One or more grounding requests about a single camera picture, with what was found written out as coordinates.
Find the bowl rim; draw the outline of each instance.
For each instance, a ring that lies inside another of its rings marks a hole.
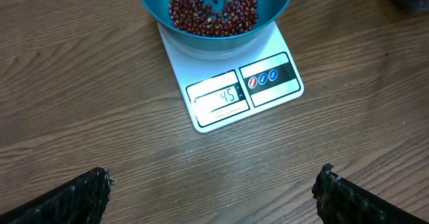
[[[248,36],[249,34],[252,34],[254,32],[258,32],[259,30],[265,28],[267,25],[269,25],[271,22],[273,22],[275,19],[277,19],[282,13],[283,11],[286,9],[286,7],[289,5],[289,2],[291,0],[287,0],[286,3],[283,5],[282,9],[276,13],[276,15],[274,17],[272,17],[269,21],[267,21],[265,24],[263,24],[262,26],[259,26],[258,28],[249,31],[247,33],[244,34],[239,34],[236,36],[227,36],[227,37],[210,37],[210,36],[197,36],[194,34],[189,34],[188,32],[183,32],[182,30],[176,29],[175,27],[173,27],[173,25],[171,23],[166,23],[164,20],[162,20],[160,17],[158,17],[151,9],[150,7],[147,6],[147,3],[145,2],[145,0],[141,0],[141,2],[143,2],[143,5],[145,6],[145,8],[149,11],[149,13],[154,16],[156,18],[156,20],[158,22],[160,22],[162,25],[168,27],[170,30],[173,30],[179,34],[184,34],[185,36],[191,36],[191,37],[195,37],[201,40],[232,40],[235,38],[240,38],[240,37],[244,37],[244,36]]]

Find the scale display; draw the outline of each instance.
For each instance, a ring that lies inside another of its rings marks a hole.
[[[191,85],[186,91],[201,127],[249,110],[234,70]]]
[[[195,102],[198,107],[207,108],[205,111],[212,112],[230,105],[231,103],[235,103],[238,100],[239,96],[237,90],[235,90],[234,86],[231,86],[203,97],[198,97],[195,99]]]

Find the button panel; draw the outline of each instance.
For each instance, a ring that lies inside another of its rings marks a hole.
[[[286,53],[276,54],[240,68],[254,107],[259,107],[301,89]]]

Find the scale button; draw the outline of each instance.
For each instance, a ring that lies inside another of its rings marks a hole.
[[[276,70],[276,69],[273,69],[273,70],[270,70],[270,72],[269,72],[269,74],[268,74],[268,79],[269,79],[270,81],[273,81],[273,80],[277,79],[277,76],[278,76],[278,72],[277,72],[277,70]]]
[[[256,78],[256,76],[252,76],[249,79],[249,88],[254,89],[256,87],[256,85],[257,85],[257,78]]]
[[[267,80],[268,80],[267,73],[262,73],[262,74],[259,75],[259,83],[261,85],[264,85],[265,83],[267,83]]]

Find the digital number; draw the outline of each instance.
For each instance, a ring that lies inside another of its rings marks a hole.
[[[230,102],[233,102],[235,100],[235,98],[234,98],[234,94],[229,93],[229,90],[231,90],[231,89],[232,89],[232,87],[228,88],[227,92],[228,92],[228,95],[230,96]]]
[[[224,98],[226,102],[228,102],[227,94],[225,91],[223,91],[223,95],[221,93],[221,97]]]

